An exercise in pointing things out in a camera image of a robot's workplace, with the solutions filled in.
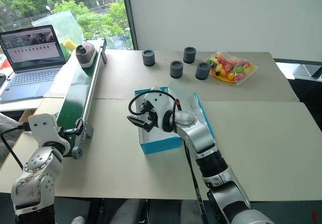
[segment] window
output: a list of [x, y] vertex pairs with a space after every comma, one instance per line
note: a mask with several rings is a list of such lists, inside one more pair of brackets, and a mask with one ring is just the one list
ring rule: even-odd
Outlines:
[[109, 49], [133, 49], [124, 0], [0, 0], [0, 30], [32, 27], [45, 17], [68, 10], [84, 38], [105, 37]]

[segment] shoe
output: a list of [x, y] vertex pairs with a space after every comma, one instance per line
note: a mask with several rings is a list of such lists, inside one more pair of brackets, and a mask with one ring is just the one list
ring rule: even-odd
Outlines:
[[85, 224], [85, 219], [82, 216], [75, 217], [71, 224]]

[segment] floor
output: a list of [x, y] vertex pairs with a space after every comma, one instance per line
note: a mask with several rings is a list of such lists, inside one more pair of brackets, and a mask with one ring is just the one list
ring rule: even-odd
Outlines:
[[[105, 199], [104, 208], [101, 208], [98, 214], [97, 224], [109, 223], [123, 202], [123, 199]], [[254, 202], [252, 207], [263, 212], [275, 224], [322, 224], [322, 201]], [[56, 222], [57, 224], [69, 224], [74, 217], [79, 215], [87, 218], [89, 208], [88, 201], [56, 197]], [[150, 224], [179, 224], [180, 201], [152, 200], [150, 208]], [[205, 208], [209, 223], [217, 223], [209, 201], [205, 201]], [[0, 223], [15, 223], [11, 197], [5, 193], [0, 193]]]

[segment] laptop keyboard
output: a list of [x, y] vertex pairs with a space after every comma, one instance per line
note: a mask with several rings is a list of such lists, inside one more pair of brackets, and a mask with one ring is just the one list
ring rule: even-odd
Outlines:
[[52, 81], [58, 71], [59, 69], [54, 69], [49, 71], [32, 72], [29, 74], [16, 74], [10, 81], [8, 87]]

